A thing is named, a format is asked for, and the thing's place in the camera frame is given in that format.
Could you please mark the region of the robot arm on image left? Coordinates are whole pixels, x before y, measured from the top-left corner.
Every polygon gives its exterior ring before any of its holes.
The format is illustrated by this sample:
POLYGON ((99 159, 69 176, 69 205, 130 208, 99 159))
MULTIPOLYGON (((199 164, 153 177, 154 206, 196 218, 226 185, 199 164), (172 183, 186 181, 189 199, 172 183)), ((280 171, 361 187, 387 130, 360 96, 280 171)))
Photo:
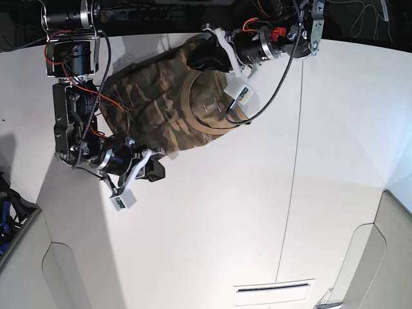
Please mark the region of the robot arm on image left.
POLYGON ((109 39, 99 27, 100 1, 42 1, 41 24, 46 74, 58 80, 53 85, 56 155, 72 169, 106 182, 113 194, 125 192, 131 180, 165 178, 160 149, 137 149, 129 133, 106 136, 98 130, 101 101, 125 110, 102 93, 107 73, 98 86, 92 79, 100 41, 109 39))

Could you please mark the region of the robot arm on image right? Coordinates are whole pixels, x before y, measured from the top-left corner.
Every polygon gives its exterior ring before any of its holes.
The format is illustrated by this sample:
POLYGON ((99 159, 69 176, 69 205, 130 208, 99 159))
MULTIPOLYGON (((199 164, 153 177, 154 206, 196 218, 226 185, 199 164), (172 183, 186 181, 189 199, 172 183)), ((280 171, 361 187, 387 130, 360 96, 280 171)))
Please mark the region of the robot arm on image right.
POLYGON ((205 24, 209 34, 187 58, 194 70, 216 70, 241 74, 245 67, 254 67, 283 55, 302 59, 316 55, 323 35, 324 1, 274 1, 273 14, 247 19, 241 28, 227 31, 205 24))

